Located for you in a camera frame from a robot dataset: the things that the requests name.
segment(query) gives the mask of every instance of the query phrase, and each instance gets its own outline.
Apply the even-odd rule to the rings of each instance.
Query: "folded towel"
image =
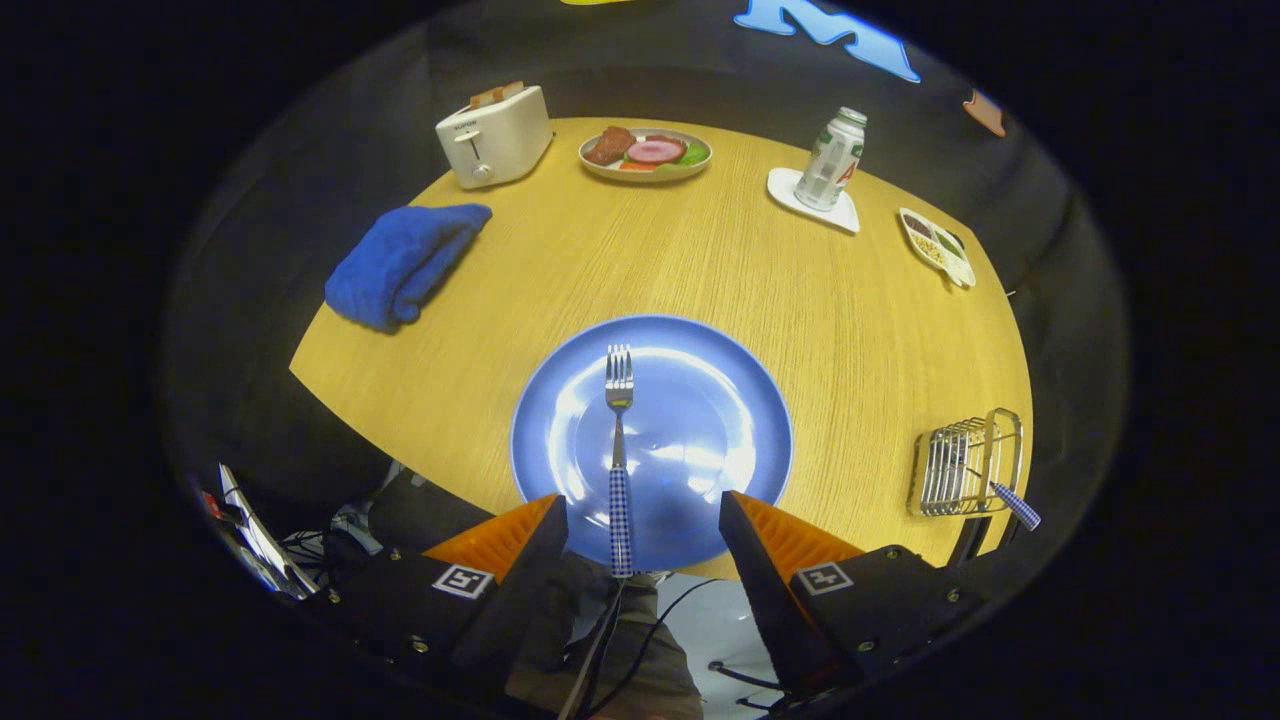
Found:
[[[484,205],[387,213],[329,277],[325,302],[384,332],[412,323],[419,305],[492,217]]]

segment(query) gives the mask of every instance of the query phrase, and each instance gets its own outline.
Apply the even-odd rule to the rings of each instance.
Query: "white bottle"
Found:
[[[796,199],[814,210],[836,206],[858,169],[867,141],[867,115],[841,108],[813,143],[809,167],[796,183]]]

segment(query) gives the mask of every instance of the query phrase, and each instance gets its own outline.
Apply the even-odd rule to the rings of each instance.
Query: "toaster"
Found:
[[[484,108],[462,108],[436,123],[435,133],[463,188],[525,177],[552,142],[547,101],[536,85]]]

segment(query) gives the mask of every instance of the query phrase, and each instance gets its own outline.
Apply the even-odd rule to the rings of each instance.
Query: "utensil holder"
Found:
[[[1023,421],[997,407],[986,419],[960,420],[916,439],[908,507],[925,518],[1007,510],[992,483],[1021,495],[1021,474]]]

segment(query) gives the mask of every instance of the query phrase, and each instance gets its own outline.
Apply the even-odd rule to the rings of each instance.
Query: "letter m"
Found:
[[[782,10],[818,45],[831,45],[854,33],[854,41],[845,45],[846,53],[902,79],[920,82],[920,76],[906,61],[906,47],[901,40],[852,15],[828,15],[809,0],[750,0],[746,13],[735,15],[733,22],[773,35],[795,35],[796,28],[782,19]]]

